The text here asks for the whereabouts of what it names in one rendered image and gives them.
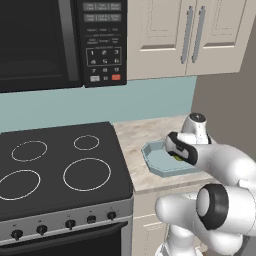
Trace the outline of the light blue tupperware container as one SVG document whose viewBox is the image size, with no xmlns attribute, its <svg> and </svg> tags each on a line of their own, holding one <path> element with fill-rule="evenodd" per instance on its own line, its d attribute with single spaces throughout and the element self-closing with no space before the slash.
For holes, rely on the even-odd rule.
<svg viewBox="0 0 256 256">
<path fill-rule="evenodd" d="M 164 141 L 147 142 L 141 149 L 149 171 L 160 177 L 171 177 L 198 172 L 194 166 L 177 161 L 164 150 Z"/>
</svg>

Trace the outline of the black hob stove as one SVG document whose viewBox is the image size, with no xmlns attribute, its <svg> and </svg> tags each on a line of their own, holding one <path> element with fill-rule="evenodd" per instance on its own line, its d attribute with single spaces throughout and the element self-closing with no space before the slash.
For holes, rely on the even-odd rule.
<svg viewBox="0 0 256 256">
<path fill-rule="evenodd" d="M 39 225 L 63 229 L 67 220 L 88 225 L 90 215 L 96 225 L 133 226 L 133 184 L 111 123 L 0 134 L 0 239 Z"/>
</svg>

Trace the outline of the black microwave oven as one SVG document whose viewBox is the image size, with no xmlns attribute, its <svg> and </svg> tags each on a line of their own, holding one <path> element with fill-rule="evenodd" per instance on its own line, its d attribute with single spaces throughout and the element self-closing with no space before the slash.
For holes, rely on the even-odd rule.
<svg viewBox="0 0 256 256">
<path fill-rule="evenodd" d="M 74 0 L 82 85 L 127 83 L 128 0 Z"/>
</svg>

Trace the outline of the beige base cupboard door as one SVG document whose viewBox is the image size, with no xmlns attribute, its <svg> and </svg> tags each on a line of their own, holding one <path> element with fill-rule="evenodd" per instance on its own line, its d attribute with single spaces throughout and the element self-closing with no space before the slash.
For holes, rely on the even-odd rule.
<svg viewBox="0 0 256 256">
<path fill-rule="evenodd" d="M 132 256 L 155 256 L 164 242 L 168 225 L 155 214 L 133 218 Z"/>
</svg>

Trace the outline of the black oven door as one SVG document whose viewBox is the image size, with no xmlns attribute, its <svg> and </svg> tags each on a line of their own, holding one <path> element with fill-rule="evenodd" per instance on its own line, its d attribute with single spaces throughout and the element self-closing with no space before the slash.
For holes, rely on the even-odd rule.
<svg viewBox="0 0 256 256">
<path fill-rule="evenodd" d="M 0 256 L 131 256 L 131 234 L 127 229 L 110 236 L 96 239 L 81 239 L 31 246 L 15 246 L 12 250 L 0 250 Z"/>
</svg>

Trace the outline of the black microwave door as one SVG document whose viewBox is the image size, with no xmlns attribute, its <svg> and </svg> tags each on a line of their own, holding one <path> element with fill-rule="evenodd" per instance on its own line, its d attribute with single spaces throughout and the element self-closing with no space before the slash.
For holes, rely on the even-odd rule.
<svg viewBox="0 0 256 256">
<path fill-rule="evenodd" d="M 0 93 L 81 85 L 74 0 L 0 0 Z"/>
</svg>

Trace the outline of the beige wall cupboard door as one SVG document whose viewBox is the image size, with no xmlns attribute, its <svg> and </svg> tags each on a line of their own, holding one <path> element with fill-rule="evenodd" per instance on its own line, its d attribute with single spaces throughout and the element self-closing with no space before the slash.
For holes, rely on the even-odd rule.
<svg viewBox="0 0 256 256">
<path fill-rule="evenodd" d="M 187 59 L 180 59 L 189 6 L 194 18 L 196 0 L 128 0 L 129 80 L 185 75 Z"/>
<path fill-rule="evenodd" d="M 192 63 L 199 11 L 206 13 L 196 63 Z M 187 75 L 240 71 L 256 16 L 256 0 L 196 0 Z"/>
</svg>

